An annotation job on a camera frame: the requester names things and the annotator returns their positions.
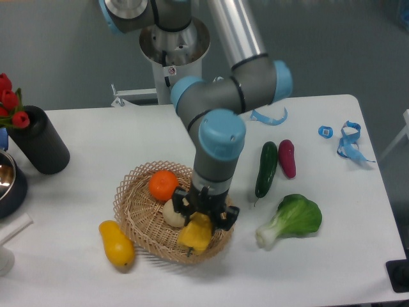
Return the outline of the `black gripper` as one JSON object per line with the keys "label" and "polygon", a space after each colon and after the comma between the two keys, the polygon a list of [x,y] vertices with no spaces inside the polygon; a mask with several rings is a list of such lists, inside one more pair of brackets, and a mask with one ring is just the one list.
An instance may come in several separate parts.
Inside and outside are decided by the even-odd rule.
{"label": "black gripper", "polygon": [[173,208],[183,217],[184,226],[189,224],[194,212],[199,212],[210,217],[214,230],[229,231],[236,223],[240,209],[226,206],[227,195],[228,191],[212,195],[206,187],[199,190],[194,185],[190,186],[189,192],[177,187],[172,195]]}

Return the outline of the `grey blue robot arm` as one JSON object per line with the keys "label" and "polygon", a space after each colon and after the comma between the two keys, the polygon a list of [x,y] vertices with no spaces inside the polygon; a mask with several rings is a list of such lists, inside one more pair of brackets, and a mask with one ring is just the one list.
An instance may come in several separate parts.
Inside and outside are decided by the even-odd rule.
{"label": "grey blue robot arm", "polygon": [[196,148],[190,189],[173,193],[175,211],[186,219],[202,213],[227,231],[239,215],[226,197],[245,142],[240,116],[289,97],[293,81],[284,62],[268,57],[248,1],[209,1],[208,7],[231,69],[230,77],[212,83],[201,77],[210,34],[190,1],[100,1],[112,30],[141,32],[158,102],[174,106]]}

